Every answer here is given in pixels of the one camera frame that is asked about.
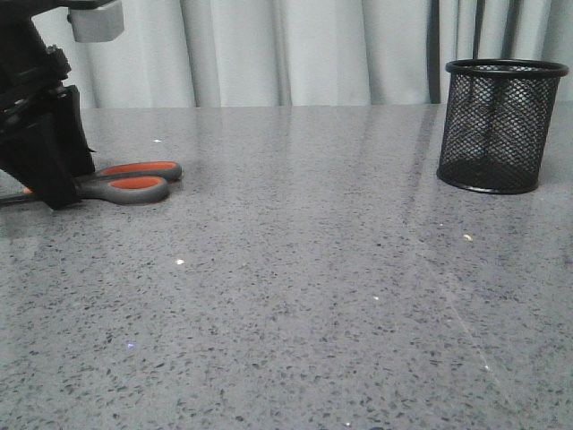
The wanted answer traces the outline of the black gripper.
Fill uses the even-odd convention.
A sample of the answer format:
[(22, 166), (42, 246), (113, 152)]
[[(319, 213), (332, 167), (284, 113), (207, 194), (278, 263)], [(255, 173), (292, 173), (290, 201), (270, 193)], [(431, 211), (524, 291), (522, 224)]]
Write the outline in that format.
[(81, 121), (80, 93), (62, 86), (70, 66), (59, 48), (47, 48), (32, 21), (67, 1), (1, 3), (1, 127), (18, 122), (27, 108), (47, 111), (1, 138), (1, 169), (51, 209), (80, 200), (72, 176), (95, 171)]

